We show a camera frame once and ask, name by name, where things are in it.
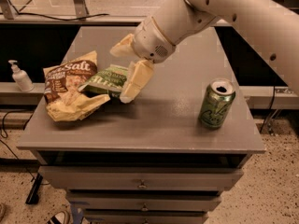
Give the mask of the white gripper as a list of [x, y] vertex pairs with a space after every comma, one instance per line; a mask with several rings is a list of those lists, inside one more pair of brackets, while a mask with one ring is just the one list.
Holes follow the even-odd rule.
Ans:
[[147, 17], [136, 27], [134, 34], [127, 35], [113, 46], [110, 54], [115, 57], [136, 54], [146, 59], [130, 63], [120, 100], [125, 104], [132, 102], [149, 83], [154, 70], [152, 62], [162, 63], [175, 50], [176, 46], [167, 40], [153, 17]]

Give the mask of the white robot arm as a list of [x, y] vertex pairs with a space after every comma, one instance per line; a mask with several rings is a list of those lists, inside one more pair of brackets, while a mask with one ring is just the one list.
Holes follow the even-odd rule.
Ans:
[[299, 92], [299, 15], [272, 0], [167, 0], [116, 44], [116, 57], [135, 55], [121, 91], [133, 101], [149, 82], [151, 68], [166, 60], [186, 37], [224, 20], [295, 92]]

